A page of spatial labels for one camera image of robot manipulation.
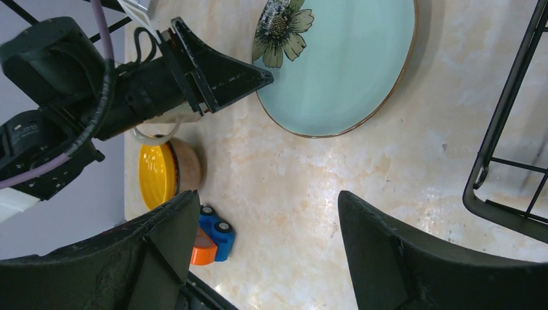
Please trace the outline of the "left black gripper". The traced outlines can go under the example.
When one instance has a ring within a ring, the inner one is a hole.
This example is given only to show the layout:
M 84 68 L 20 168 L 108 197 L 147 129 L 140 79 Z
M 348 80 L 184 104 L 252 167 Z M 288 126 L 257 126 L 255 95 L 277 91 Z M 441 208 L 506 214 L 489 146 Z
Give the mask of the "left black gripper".
M 157 44 L 147 30 L 133 33 L 137 58 L 117 68 L 114 101 L 96 138 L 118 136 L 142 123 L 197 122 L 272 84 L 271 72 L 218 52 L 180 17 L 175 41 Z M 176 78 L 187 79 L 190 94 Z

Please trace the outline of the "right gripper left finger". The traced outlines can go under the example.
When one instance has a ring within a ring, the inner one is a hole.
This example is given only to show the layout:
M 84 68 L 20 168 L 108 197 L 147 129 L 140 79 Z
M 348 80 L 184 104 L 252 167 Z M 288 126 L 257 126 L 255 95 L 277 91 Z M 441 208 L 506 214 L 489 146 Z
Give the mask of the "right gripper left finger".
M 173 309 L 187 280 L 200 198 L 161 206 L 43 256 L 1 261 L 2 309 Z

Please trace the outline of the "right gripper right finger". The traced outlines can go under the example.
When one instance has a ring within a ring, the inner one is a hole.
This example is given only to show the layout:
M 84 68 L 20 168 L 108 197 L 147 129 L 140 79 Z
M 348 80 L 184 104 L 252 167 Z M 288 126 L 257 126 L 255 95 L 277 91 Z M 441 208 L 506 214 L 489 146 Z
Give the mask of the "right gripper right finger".
M 337 205 L 359 309 L 547 308 L 546 263 L 450 243 L 350 191 Z

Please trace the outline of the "black wire dish rack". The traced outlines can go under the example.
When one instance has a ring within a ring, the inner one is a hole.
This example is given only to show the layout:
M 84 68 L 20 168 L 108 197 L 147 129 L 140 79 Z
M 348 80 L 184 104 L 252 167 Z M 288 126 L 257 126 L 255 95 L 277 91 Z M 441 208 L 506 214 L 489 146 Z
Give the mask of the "black wire dish rack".
M 472 214 L 547 243 L 547 1 L 537 1 L 463 192 Z

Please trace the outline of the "light green round plate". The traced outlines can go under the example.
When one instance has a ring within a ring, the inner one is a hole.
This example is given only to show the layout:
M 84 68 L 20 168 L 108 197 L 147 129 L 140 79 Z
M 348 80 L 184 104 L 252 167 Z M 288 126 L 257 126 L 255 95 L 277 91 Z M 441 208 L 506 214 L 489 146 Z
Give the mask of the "light green round plate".
M 394 93 L 417 22 L 417 1 L 268 1 L 252 57 L 273 76 L 257 92 L 263 109 L 305 138 L 357 128 Z

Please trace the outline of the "blue orange toy car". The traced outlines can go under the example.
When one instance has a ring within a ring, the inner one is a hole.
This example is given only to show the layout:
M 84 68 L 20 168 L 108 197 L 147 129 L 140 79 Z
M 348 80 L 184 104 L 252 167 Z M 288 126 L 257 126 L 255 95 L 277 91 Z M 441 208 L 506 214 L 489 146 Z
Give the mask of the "blue orange toy car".
M 214 208 L 201 205 L 190 264 L 209 265 L 226 261 L 231 254 L 235 236 L 233 226 L 219 217 Z

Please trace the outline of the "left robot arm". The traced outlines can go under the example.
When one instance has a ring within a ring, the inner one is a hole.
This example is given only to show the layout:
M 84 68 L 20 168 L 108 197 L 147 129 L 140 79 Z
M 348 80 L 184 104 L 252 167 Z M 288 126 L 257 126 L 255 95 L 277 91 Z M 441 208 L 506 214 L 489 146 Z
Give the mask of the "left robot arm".
M 103 161 L 106 141 L 156 120 L 192 122 L 271 84 L 267 70 L 224 55 L 182 19 L 150 34 L 148 55 L 116 65 L 71 17 L 27 28 L 1 45 L 4 75 L 37 109 L 1 126 L 1 219 L 49 200 Z

